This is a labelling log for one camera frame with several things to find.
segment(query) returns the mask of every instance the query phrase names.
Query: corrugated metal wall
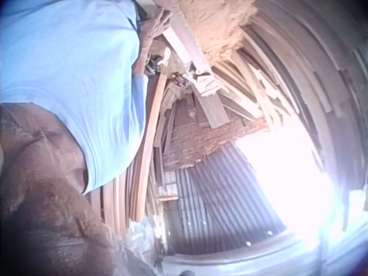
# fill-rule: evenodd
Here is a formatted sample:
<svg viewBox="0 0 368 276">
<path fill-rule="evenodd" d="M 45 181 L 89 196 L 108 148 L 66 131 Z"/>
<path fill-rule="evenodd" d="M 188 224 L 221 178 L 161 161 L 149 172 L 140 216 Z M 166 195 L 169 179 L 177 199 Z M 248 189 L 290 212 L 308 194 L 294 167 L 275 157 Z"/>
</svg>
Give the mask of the corrugated metal wall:
<svg viewBox="0 0 368 276">
<path fill-rule="evenodd" d="M 179 200 L 166 208 L 176 253 L 199 255 L 251 246 L 286 229 L 246 157 L 233 145 L 178 170 L 177 184 Z"/>
</svg>

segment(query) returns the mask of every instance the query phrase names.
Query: person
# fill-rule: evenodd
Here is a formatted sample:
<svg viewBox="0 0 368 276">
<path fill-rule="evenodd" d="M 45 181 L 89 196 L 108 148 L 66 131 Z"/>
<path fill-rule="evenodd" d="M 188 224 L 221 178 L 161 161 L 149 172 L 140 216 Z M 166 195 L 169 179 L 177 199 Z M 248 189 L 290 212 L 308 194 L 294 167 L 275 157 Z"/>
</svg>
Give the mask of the person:
<svg viewBox="0 0 368 276">
<path fill-rule="evenodd" d="M 131 0 L 1 8 L 1 272 L 149 275 L 82 194 L 121 174 L 138 150 L 144 67 L 171 13 L 160 7 L 140 21 Z"/>
</svg>

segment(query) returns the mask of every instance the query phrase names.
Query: blue shirt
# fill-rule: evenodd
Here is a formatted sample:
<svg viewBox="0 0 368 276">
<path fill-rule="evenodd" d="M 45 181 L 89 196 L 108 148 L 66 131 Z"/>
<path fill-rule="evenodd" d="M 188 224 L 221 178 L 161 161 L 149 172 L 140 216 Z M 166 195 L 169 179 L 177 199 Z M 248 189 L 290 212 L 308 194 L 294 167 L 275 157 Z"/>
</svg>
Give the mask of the blue shirt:
<svg viewBox="0 0 368 276">
<path fill-rule="evenodd" d="M 145 127 L 148 79 L 131 0 L 8 0 L 1 22 L 0 102 L 56 114 L 79 143 L 85 193 L 122 173 Z"/>
</svg>

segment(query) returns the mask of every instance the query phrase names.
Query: person's arm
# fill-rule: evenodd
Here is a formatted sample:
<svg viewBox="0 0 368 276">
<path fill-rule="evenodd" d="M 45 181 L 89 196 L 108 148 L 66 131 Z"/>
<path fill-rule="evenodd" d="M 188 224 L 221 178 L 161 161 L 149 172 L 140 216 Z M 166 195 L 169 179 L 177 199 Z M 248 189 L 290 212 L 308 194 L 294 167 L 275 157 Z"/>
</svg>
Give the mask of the person's arm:
<svg viewBox="0 0 368 276">
<path fill-rule="evenodd" d="M 133 76 L 144 74 L 151 44 L 155 37 L 161 35 L 170 26 L 171 12 L 159 7 L 157 14 L 141 23 L 139 29 L 139 56 L 133 66 Z"/>
</svg>

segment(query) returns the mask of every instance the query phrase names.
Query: person's hand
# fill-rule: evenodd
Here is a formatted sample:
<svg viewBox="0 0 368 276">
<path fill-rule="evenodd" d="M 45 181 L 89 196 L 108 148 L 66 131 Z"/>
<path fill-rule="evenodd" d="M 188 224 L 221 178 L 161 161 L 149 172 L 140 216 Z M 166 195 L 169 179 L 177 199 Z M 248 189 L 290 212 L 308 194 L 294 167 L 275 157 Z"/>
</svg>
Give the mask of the person's hand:
<svg viewBox="0 0 368 276">
<path fill-rule="evenodd" d="M 145 20 L 140 26 L 140 40 L 142 44 L 151 45 L 153 39 L 161 35 L 169 26 L 172 13 L 163 7 L 158 8 L 152 18 Z"/>
</svg>

